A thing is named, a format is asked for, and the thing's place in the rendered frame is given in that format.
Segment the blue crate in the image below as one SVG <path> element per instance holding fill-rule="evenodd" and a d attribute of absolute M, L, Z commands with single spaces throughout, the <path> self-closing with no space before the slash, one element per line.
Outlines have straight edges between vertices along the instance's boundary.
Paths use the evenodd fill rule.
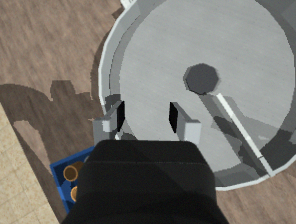
<path fill-rule="evenodd" d="M 75 201 L 73 201 L 73 199 L 71 198 L 71 190 L 75 186 L 77 186 L 78 179 L 72 182 L 66 180 L 63 175 L 63 171 L 66 166 L 69 166 L 75 162 L 82 161 L 84 163 L 85 158 L 90 155 L 94 147 L 95 146 L 89 147 L 83 151 L 80 151 L 76 154 L 73 154 L 49 165 L 67 214 L 69 213 L 72 206 L 75 204 Z"/>

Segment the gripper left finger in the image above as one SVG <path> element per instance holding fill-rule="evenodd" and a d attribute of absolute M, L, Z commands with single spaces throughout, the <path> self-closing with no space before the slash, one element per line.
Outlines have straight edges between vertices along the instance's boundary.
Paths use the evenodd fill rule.
<path fill-rule="evenodd" d="M 125 120 L 125 101 L 117 101 L 104 115 L 93 120 L 95 146 L 102 140 L 114 140 Z"/>

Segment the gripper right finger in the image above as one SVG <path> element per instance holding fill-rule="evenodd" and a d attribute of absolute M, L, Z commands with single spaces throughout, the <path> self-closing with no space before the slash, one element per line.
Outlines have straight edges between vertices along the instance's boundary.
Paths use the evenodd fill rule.
<path fill-rule="evenodd" d="M 169 122 L 180 141 L 192 142 L 199 148 L 202 123 L 191 119 L 177 102 L 170 102 Z"/>

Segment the bronze bushing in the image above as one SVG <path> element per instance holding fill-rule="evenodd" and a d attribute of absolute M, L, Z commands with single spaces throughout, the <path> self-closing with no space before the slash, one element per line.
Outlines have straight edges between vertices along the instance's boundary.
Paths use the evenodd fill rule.
<path fill-rule="evenodd" d="M 75 186 L 71 191 L 71 197 L 74 201 L 76 201 L 76 191 L 77 191 L 77 186 Z"/>
<path fill-rule="evenodd" d="M 82 161 L 75 162 L 64 169 L 64 177 L 68 181 L 75 181 L 78 179 L 78 172 L 83 166 Z"/>

